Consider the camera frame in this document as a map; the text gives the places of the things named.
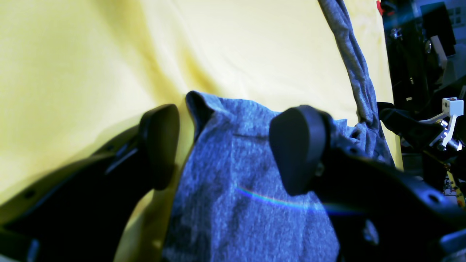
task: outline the yellow cloth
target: yellow cloth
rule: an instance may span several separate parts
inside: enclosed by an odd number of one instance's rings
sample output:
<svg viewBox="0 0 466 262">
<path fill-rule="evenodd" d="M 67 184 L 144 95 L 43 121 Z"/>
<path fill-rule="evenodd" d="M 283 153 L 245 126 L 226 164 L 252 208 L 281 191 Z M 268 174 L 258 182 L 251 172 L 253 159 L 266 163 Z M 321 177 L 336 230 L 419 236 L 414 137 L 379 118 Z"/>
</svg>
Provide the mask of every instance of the yellow cloth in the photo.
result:
<svg viewBox="0 0 466 262">
<path fill-rule="evenodd" d="M 377 99 L 392 102 L 376 1 L 346 6 Z M 158 258 L 192 146 L 188 91 L 272 110 L 309 104 L 357 122 L 345 66 L 316 0 L 2 0 L 0 87 L 0 203 L 88 156 L 146 110 L 179 107 L 177 179 L 138 205 L 118 262 Z M 395 135 L 385 134 L 401 167 Z"/>
</svg>

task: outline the gray t-shirt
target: gray t-shirt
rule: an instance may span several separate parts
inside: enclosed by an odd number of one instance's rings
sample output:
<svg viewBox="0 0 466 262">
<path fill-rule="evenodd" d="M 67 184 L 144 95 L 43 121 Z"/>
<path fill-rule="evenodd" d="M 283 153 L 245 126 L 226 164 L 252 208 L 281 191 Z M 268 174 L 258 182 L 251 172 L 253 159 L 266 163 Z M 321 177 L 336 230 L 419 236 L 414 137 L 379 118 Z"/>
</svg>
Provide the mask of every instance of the gray t-shirt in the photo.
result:
<svg viewBox="0 0 466 262">
<path fill-rule="evenodd" d="M 339 131 L 368 156 L 393 165 L 375 91 L 339 0 L 319 0 L 350 77 L 359 122 Z M 163 258 L 189 261 L 329 261 L 338 241 L 317 196 L 285 192 L 268 144 L 278 113 L 249 100 L 190 92 L 195 144 L 173 203 Z"/>
</svg>

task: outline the blue fabric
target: blue fabric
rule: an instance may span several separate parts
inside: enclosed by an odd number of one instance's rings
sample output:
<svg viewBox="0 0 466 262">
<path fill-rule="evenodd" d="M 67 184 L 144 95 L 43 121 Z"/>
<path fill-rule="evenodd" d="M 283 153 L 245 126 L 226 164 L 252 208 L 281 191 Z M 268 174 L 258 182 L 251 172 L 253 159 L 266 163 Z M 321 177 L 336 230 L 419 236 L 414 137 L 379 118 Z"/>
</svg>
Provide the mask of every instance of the blue fabric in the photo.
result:
<svg viewBox="0 0 466 262">
<path fill-rule="evenodd" d="M 366 153 L 393 164 L 378 119 L 374 87 L 338 0 L 319 0 L 348 70 L 359 122 L 339 131 Z M 165 261 L 333 262 L 339 245 L 322 203 L 283 189 L 268 144 L 278 113 L 248 100 L 190 92 L 196 125 L 165 239 Z"/>
</svg>

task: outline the screw hole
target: screw hole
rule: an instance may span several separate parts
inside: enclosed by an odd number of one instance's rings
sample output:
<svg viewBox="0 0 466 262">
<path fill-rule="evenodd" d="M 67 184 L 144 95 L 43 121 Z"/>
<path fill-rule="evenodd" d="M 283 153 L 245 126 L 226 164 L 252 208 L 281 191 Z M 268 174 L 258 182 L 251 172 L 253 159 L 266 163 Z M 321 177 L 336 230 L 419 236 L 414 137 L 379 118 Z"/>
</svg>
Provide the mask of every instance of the screw hole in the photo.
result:
<svg viewBox="0 0 466 262">
<path fill-rule="evenodd" d="M 35 196 L 35 191 L 34 190 L 28 191 L 26 194 L 24 194 L 24 198 L 26 198 L 26 199 L 30 199 L 33 196 Z"/>
<path fill-rule="evenodd" d="M 438 197 L 434 196 L 434 195 L 429 195 L 429 198 L 434 201 L 435 203 L 440 203 L 440 200 Z"/>
</svg>

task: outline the yellow backdrop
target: yellow backdrop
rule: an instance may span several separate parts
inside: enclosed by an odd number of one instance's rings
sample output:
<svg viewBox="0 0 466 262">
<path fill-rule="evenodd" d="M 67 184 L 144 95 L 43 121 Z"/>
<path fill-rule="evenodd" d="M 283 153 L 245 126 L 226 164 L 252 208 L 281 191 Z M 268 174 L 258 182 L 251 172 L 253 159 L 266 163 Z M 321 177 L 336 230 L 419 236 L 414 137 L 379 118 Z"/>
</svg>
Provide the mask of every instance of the yellow backdrop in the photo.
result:
<svg viewBox="0 0 466 262">
<path fill-rule="evenodd" d="M 376 1 L 346 6 L 377 99 L 392 102 Z M 146 110 L 174 103 L 181 114 L 176 179 L 140 202 L 115 259 L 156 261 L 192 146 L 184 102 L 190 90 L 272 110 L 309 104 L 357 122 L 345 66 L 316 0 L 0 1 L 0 203 L 88 156 Z M 395 135 L 385 134 L 401 167 Z"/>
</svg>

